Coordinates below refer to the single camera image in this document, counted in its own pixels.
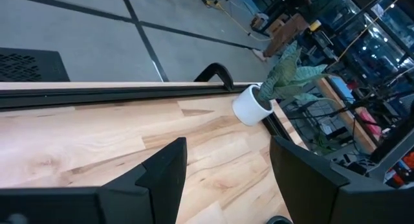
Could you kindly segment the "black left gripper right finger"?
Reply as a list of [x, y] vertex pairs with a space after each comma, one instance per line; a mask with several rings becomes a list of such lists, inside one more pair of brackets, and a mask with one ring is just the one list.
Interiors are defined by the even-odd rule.
[[270, 160], [293, 224], [414, 224], [414, 188], [392, 188], [278, 136]]

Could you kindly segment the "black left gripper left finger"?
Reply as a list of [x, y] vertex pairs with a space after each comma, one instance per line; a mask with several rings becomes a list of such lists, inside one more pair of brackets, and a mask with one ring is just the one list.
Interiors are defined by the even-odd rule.
[[0, 224], [175, 224], [186, 178], [179, 137], [102, 186], [0, 189]]

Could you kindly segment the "dark green plastic cup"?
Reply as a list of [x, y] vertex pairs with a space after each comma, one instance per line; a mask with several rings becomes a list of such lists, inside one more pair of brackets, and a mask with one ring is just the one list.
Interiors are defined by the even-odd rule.
[[273, 216], [270, 218], [266, 224], [293, 224], [291, 220], [287, 219], [284, 216]]

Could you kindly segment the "long wooden table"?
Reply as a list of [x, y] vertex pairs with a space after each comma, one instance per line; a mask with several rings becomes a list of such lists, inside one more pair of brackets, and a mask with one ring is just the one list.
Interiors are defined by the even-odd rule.
[[338, 117], [350, 131], [354, 140], [360, 145], [361, 150], [365, 153], [372, 153], [376, 149], [376, 140], [370, 136], [370, 132], [365, 130], [364, 125], [358, 120], [358, 116], [353, 110], [345, 110], [348, 107], [349, 101], [347, 97], [342, 93], [342, 90], [330, 79], [322, 78], [315, 83], [320, 93], [324, 98], [334, 100], [331, 107], [334, 111], [339, 111], [338, 114], [334, 114]]

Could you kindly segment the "white round plant pot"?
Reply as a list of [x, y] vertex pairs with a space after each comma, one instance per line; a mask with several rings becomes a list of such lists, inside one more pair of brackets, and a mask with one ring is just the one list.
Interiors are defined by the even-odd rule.
[[254, 126], [274, 112], [269, 100], [259, 100], [259, 86], [248, 86], [233, 102], [234, 115], [245, 125]]

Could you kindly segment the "green snake plant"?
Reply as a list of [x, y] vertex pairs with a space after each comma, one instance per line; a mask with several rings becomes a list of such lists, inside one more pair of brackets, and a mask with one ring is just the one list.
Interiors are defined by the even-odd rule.
[[260, 101], [294, 98], [301, 102], [328, 100], [303, 91], [305, 85], [328, 77], [323, 73], [326, 64], [317, 66], [299, 66], [301, 47], [294, 41], [285, 48], [278, 63], [269, 72], [267, 79], [261, 84], [258, 93]]

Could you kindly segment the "person's foot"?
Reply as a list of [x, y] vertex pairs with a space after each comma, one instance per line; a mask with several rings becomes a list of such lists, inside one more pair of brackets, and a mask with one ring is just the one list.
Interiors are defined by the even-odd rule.
[[262, 62], [266, 62], [267, 61], [267, 57], [264, 56], [263, 51], [257, 50], [257, 49], [252, 49], [252, 52]]

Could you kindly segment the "wooden workbench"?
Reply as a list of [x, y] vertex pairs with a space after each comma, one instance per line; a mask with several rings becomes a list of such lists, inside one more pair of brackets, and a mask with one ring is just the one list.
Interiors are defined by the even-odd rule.
[[265, 58], [272, 57], [279, 49], [282, 49], [298, 34], [309, 27], [309, 23], [301, 14], [294, 14], [279, 30], [274, 34], [273, 40], [263, 51]]

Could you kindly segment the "black perforated case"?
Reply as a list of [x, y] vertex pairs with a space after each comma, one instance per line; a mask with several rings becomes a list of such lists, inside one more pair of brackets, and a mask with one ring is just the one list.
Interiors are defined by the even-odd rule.
[[0, 47], [0, 82], [69, 82], [59, 52]]

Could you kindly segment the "cardboard box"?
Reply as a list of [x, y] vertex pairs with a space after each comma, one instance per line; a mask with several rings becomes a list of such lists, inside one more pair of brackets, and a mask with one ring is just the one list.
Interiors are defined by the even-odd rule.
[[268, 21], [268, 16], [265, 13], [258, 12], [254, 15], [250, 22], [250, 28], [254, 30], [260, 30], [263, 25]]

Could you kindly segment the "black curved bracket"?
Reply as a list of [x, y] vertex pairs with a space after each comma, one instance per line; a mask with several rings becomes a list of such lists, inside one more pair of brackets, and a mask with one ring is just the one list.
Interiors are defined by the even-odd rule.
[[211, 63], [194, 79], [194, 82], [209, 82], [217, 75], [223, 82], [224, 88], [228, 91], [234, 89], [234, 81], [228, 69], [220, 63]]

